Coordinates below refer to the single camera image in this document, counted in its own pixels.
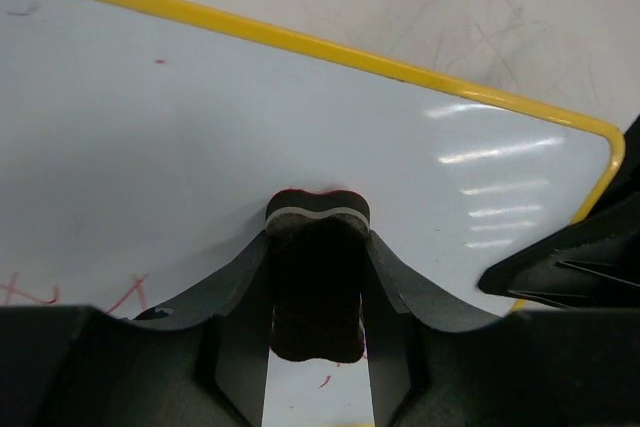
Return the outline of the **yellow framed whiteboard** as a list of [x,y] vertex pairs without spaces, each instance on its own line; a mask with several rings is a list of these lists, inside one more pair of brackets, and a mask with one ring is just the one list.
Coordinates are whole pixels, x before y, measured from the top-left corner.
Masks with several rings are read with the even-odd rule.
[[461,280],[583,220],[624,156],[603,121],[181,0],[1,10],[1,261],[38,275],[177,296],[304,187]]

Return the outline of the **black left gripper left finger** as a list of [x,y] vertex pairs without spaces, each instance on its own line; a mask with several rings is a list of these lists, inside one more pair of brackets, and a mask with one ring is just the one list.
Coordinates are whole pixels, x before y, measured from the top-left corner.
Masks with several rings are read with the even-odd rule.
[[269,243],[132,320],[91,306],[1,312],[5,426],[258,426]]

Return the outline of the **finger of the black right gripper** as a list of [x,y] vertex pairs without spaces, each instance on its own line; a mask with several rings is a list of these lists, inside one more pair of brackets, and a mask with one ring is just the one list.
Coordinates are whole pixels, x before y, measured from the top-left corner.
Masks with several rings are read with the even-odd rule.
[[485,294],[569,308],[639,306],[639,122],[621,169],[588,216],[490,267]]

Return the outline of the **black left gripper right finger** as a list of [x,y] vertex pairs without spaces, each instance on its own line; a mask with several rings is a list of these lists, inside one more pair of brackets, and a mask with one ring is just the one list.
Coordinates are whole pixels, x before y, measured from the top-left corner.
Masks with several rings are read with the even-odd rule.
[[450,295],[377,235],[362,309],[379,426],[635,426],[639,313],[519,310]]

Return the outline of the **black whiteboard eraser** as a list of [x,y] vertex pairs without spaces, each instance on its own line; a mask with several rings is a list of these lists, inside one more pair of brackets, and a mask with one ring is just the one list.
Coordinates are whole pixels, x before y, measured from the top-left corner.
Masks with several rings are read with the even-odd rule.
[[291,362],[358,362],[370,208],[348,190],[276,193],[265,212],[274,294],[270,347]]

